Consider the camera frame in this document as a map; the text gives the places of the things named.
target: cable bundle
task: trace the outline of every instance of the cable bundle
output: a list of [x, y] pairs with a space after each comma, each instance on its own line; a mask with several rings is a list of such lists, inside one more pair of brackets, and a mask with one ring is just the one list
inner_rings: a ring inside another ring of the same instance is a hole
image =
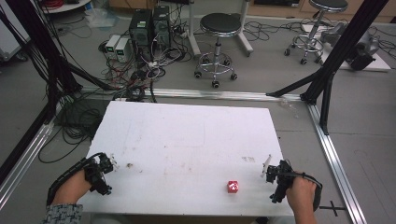
[[43, 0], [40, 3], [41, 7], [47, 10], [53, 10], [60, 8], [64, 5], [64, 0]]

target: red die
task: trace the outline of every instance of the red die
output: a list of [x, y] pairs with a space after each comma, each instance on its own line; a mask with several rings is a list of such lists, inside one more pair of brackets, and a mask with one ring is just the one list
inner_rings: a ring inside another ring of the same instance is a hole
[[228, 181], [227, 190], [229, 193], [236, 193], [238, 191], [238, 181], [230, 180]]

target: patterned sleeve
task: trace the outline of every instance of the patterned sleeve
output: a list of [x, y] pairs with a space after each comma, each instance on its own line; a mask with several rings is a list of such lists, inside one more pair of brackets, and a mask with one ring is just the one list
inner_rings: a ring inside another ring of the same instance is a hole
[[57, 204], [47, 206], [46, 218], [41, 224], [78, 224], [81, 221], [81, 204]]

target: metal stool base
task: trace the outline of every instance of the metal stool base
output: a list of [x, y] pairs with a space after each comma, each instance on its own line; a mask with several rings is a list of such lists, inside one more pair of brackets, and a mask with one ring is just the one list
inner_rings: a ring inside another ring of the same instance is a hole
[[213, 81], [212, 87], [218, 88], [219, 82], [217, 81], [217, 76], [231, 73], [231, 80], [236, 80], [237, 75], [233, 70], [233, 61], [230, 56], [224, 53], [216, 54], [215, 52], [209, 52], [201, 55], [198, 61], [198, 65], [195, 68], [194, 75], [196, 78], [202, 76], [201, 71], [212, 74]]
[[290, 55], [290, 48], [302, 49], [304, 51], [304, 57], [301, 59], [301, 64], [306, 64], [306, 56], [308, 53], [316, 53], [317, 58], [315, 59], [315, 63], [319, 63], [321, 61], [321, 56], [323, 55], [323, 43], [316, 38], [309, 38], [309, 35], [297, 35], [293, 38], [292, 44], [285, 50], [285, 56]]

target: wrist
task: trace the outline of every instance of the wrist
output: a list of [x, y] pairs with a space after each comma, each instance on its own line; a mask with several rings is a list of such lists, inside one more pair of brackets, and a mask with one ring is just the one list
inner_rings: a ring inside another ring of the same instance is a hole
[[55, 198], [52, 201], [52, 205], [55, 204], [63, 204], [63, 203], [77, 203], [78, 198], [73, 197], [71, 195], [67, 195], [67, 194], [55, 194]]
[[314, 216], [314, 211], [312, 208], [302, 208], [302, 209], [297, 209], [294, 212], [294, 218], [296, 221], [296, 224], [304, 223], [304, 224], [315, 224], [316, 219]]

